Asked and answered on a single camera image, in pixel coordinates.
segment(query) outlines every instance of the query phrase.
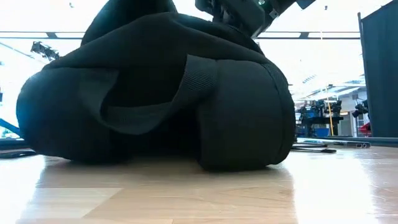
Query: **black backpack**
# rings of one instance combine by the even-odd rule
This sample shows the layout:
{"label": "black backpack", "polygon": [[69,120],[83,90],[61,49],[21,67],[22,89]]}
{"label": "black backpack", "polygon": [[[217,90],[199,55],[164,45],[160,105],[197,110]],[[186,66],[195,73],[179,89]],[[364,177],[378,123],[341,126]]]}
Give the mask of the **black backpack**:
{"label": "black backpack", "polygon": [[21,135],[39,154],[87,163],[188,154],[207,170],[287,157],[287,80],[235,28],[165,12],[83,43],[19,95]]}

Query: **fabric strap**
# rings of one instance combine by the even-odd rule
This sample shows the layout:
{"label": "fabric strap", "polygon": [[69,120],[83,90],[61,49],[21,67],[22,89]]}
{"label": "fabric strap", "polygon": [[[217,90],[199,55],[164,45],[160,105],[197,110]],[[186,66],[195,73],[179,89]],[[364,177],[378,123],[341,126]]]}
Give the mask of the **fabric strap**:
{"label": "fabric strap", "polygon": [[116,83],[115,76],[92,75],[84,78],[80,95],[85,106],[100,123],[120,133],[139,135],[153,130],[180,109],[207,97],[215,89],[216,79],[215,60],[188,55],[179,89],[170,102],[134,108],[103,108],[106,95]]}

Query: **wooden floor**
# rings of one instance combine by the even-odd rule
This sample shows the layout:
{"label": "wooden floor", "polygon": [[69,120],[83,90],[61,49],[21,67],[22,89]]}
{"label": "wooden floor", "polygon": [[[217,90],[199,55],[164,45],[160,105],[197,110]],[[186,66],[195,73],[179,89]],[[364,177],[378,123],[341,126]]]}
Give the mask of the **wooden floor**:
{"label": "wooden floor", "polygon": [[42,156],[0,161],[0,223],[398,223],[398,149],[291,153],[256,172],[195,161],[84,167]]}

